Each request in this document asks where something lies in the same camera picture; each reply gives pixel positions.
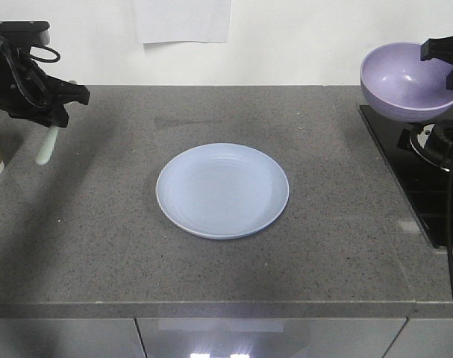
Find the cabinet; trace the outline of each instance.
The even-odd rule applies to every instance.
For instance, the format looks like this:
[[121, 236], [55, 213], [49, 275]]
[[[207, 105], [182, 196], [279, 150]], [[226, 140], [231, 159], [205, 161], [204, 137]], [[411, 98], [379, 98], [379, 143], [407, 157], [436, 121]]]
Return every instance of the cabinet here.
[[404, 318], [144, 318], [148, 358], [382, 358]]
[[453, 358], [453, 318], [411, 319], [385, 358]]
[[133, 319], [0, 319], [0, 358], [145, 358]]

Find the utensil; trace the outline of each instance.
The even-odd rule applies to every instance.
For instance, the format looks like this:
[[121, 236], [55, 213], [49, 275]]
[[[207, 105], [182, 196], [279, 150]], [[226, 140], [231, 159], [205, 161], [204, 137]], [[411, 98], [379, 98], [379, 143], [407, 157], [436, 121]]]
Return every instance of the utensil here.
[[271, 224], [286, 207], [289, 184], [266, 154], [214, 143], [187, 150], [161, 171], [157, 200], [183, 230], [208, 239], [236, 239]]
[[360, 86], [379, 114], [400, 122], [423, 122], [453, 105], [446, 77], [453, 65], [420, 60], [420, 44], [390, 43], [371, 51], [360, 66]]

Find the paper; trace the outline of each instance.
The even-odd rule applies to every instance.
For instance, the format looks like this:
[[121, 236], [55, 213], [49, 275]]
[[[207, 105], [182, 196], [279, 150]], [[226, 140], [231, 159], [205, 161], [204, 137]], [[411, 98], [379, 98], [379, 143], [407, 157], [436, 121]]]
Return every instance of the paper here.
[[135, 0], [142, 43], [228, 41], [231, 0]]

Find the countertop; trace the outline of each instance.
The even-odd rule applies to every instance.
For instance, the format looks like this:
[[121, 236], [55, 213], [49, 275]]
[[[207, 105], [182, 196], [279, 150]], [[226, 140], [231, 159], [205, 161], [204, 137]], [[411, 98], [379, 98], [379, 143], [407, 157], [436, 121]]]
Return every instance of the countertop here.
[[[0, 317], [449, 317], [433, 249], [358, 110], [360, 88], [91, 86], [51, 162], [0, 111]], [[275, 159], [285, 211], [252, 236], [176, 227], [160, 170], [197, 145]]]

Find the stove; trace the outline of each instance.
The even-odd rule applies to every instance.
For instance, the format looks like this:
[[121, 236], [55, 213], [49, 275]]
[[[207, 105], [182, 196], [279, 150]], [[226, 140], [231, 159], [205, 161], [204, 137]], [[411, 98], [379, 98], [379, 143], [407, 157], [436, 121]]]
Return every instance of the stove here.
[[360, 106], [360, 111], [423, 231], [435, 248], [444, 248], [446, 190], [453, 143], [453, 106], [436, 119], [421, 124], [387, 119], [370, 106]]

